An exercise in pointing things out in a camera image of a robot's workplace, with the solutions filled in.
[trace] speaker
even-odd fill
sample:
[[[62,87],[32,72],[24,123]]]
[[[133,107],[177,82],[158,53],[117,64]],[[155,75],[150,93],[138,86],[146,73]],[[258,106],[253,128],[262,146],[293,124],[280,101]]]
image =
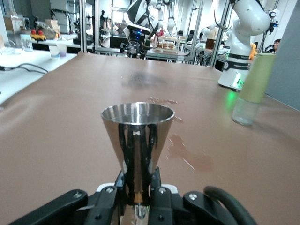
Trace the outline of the speaker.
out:
[[[28,17],[23,17],[23,25],[25,30],[30,30],[30,21]]]

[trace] paper cup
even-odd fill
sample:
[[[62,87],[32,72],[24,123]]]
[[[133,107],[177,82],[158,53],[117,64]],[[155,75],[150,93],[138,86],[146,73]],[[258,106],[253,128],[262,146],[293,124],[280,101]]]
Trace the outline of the paper cup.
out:
[[[56,46],[60,50],[60,57],[66,57],[67,55],[67,45],[63,43],[57,43]]]
[[[54,59],[60,58],[60,50],[57,46],[49,45],[50,55]]]

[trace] orange stuffed toy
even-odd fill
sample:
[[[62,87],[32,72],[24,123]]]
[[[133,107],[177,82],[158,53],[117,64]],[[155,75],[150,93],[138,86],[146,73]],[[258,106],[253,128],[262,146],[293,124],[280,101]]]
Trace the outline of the orange stuffed toy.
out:
[[[254,44],[254,43],[252,43],[251,44],[251,52],[250,52],[250,55],[249,55],[249,59],[250,60],[253,60],[254,59],[254,57],[256,56],[256,51],[255,51],[255,49],[256,49],[256,44]]]

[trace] silver cup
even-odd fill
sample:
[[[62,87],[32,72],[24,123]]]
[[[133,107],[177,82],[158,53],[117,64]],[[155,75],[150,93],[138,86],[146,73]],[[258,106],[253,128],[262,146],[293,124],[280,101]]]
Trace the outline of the silver cup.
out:
[[[110,106],[102,119],[128,187],[129,205],[149,205],[149,184],[167,138],[171,108],[137,102]]]

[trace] jigger rim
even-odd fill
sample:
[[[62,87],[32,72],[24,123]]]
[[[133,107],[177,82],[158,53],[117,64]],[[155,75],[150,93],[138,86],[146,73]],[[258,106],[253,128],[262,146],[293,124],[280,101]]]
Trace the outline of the jigger rim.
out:
[[[124,106],[124,105],[141,105],[141,104],[145,104],[145,105],[155,105],[155,106],[160,106],[160,107],[163,107],[167,110],[170,110],[170,115],[167,117],[167,118],[163,118],[161,120],[157,120],[157,121],[150,121],[150,122],[123,122],[123,121],[116,121],[116,120],[113,120],[112,118],[107,118],[106,116],[104,116],[104,113],[106,111],[111,111],[113,110],[114,107],[117,107],[117,108],[120,108],[121,106]],[[175,115],[175,111],[166,106],[166,105],[161,105],[161,104],[156,104],[156,103],[151,103],[151,102],[129,102],[129,103],[122,103],[122,104],[117,104],[117,105],[112,105],[112,106],[109,106],[107,108],[105,108],[102,112],[101,112],[101,117],[104,119],[104,120],[107,120],[107,121],[110,121],[110,122],[115,122],[115,123],[120,123],[120,124],[127,124],[127,125],[149,125],[149,124],[158,124],[158,123],[164,123],[164,122],[167,122],[169,120],[171,120]]]

